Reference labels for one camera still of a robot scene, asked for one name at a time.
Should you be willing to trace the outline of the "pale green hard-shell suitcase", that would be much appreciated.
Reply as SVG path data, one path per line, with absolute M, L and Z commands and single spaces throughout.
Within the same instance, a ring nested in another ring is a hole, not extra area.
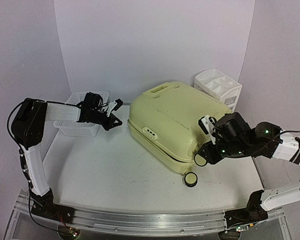
M 194 165 L 204 167 L 205 159 L 196 160 L 200 147 L 211 137 L 199 126 L 201 118 L 219 120 L 231 109 L 198 89 L 180 81 L 170 81 L 136 97 L 129 108 L 130 134 L 172 171 L 184 176 L 194 187 L 198 176 Z

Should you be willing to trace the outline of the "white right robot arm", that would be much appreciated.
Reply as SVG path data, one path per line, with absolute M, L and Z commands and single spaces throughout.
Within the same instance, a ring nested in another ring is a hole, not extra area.
M 300 201 L 300 130 L 283 130 L 269 122 L 251 128 L 235 120 L 214 122 L 201 119 L 199 126 L 210 136 L 198 153 L 208 164 L 245 157 L 269 159 L 284 173 L 286 181 L 251 193 L 247 205 L 225 214 L 229 221 L 252 222 L 268 217 L 268 212 Z

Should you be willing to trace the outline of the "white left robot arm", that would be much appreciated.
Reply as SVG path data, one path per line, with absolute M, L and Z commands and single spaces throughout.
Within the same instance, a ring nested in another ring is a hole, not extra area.
M 15 116 L 13 120 L 7 120 L 7 130 L 19 148 L 21 169 L 27 179 L 29 193 L 45 218 L 51 219 L 58 212 L 41 158 L 45 124 L 53 121 L 89 123 L 109 131 L 122 125 L 122 121 L 113 114 L 122 105 L 123 101 L 119 98 L 104 103 L 99 94 L 89 92 L 76 105 L 26 98 L 12 110 Z

